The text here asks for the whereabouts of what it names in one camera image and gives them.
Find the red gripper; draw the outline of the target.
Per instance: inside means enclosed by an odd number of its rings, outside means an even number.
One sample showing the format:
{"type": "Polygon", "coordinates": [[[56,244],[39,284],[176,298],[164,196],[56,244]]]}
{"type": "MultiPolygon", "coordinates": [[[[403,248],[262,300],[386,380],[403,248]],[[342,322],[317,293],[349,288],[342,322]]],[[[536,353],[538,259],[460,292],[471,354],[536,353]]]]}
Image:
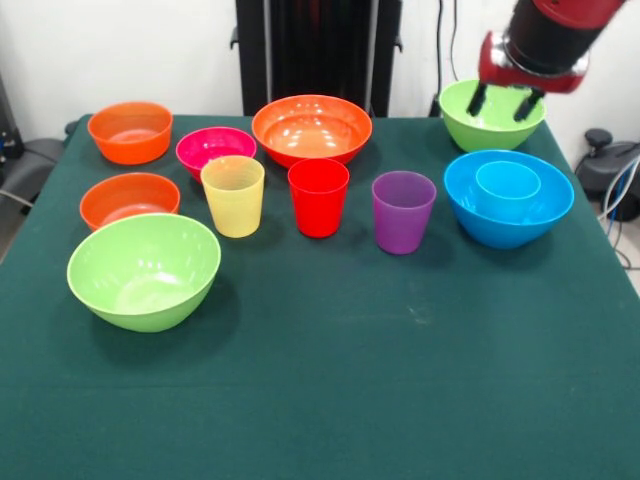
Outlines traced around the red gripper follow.
{"type": "Polygon", "coordinates": [[[467,114],[478,116],[491,100],[491,85],[531,88],[514,113],[516,122],[526,120],[546,93],[568,94],[582,83],[589,67],[589,53],[585,53],[562,74],[539,74],[524,69],[513,61],[507,52],[508,38],[497,31],[490,31],[484,38],[478,66],[479,81],[473,91],[467,114]]]}

